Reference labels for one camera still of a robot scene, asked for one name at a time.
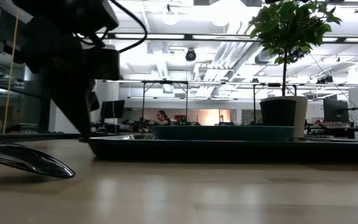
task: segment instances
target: black tray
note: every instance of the black tray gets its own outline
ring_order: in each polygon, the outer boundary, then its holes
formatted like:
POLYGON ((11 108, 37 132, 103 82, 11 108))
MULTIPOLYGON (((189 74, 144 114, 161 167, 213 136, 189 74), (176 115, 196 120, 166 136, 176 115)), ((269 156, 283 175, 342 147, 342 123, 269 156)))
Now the black tray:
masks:
POLYGON ((168 141, 128 135, 89 139, 93 153, 114 161, 358 163, 358 141, 168 141))

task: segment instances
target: wooden table surface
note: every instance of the wooden table surface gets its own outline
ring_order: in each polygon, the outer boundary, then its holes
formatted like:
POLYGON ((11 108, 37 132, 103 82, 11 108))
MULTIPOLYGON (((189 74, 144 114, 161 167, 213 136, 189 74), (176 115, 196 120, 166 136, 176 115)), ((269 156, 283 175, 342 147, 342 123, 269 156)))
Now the wooden table surface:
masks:
POLYGON ((77 175, 0 165, 0 224, 358 223, 358 166, 115 163, 75 140, 24 144, 77 175))

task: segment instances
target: potted plant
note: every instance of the potted plant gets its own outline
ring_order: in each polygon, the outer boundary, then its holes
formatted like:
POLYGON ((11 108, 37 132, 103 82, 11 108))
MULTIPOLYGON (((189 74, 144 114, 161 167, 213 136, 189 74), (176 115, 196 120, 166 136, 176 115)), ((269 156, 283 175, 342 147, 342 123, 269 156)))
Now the potted plant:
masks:
POLYGON ((250 26, 255 27, 250 37, 258 37, 260 44, 264 47, 263 50, 267 50, 272 57, 277 56, 274 63, 283 64, 282 97, 262 100, 261 107, 264 101, 296 101, 295 137, 303 135, 307 99, 299 96, 285 96, 287 65, 295 63, 305 54, 310 53, 312 45, 323 44, 324 34, 331 32, 328 22, 341 24, 342 20, 334 16, 336 8, 327 10, 327 5, 328 2, 319 3, 318 1, 310 1, 305 4, 292 0, 281 1, 278 4, 271 4, 269 7, 264 6, 258 15, 249 22, 250 26))

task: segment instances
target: person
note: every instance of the person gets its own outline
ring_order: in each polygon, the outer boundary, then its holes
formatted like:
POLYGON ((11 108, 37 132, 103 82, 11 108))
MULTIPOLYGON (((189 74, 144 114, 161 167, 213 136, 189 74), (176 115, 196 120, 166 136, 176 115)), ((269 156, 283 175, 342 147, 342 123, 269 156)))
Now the person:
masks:
POLYGON ((171 120, 168 118, 165 111, 160 110, 157 112, 157 120, 153 121, 154 125, 170 126, 171 120))

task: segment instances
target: plant stem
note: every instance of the plant stem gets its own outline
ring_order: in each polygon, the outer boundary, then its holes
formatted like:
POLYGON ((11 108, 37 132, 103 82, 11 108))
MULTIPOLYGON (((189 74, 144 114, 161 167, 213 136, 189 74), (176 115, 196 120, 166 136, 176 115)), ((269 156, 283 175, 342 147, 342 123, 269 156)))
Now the plant stem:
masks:
POLYGON ((284 69, 283 69, 283 89, 282 89, 283 96, 285 96, 285 76, 287 74, 287 57, 288 57, 287 50, 284 49, 284 69))

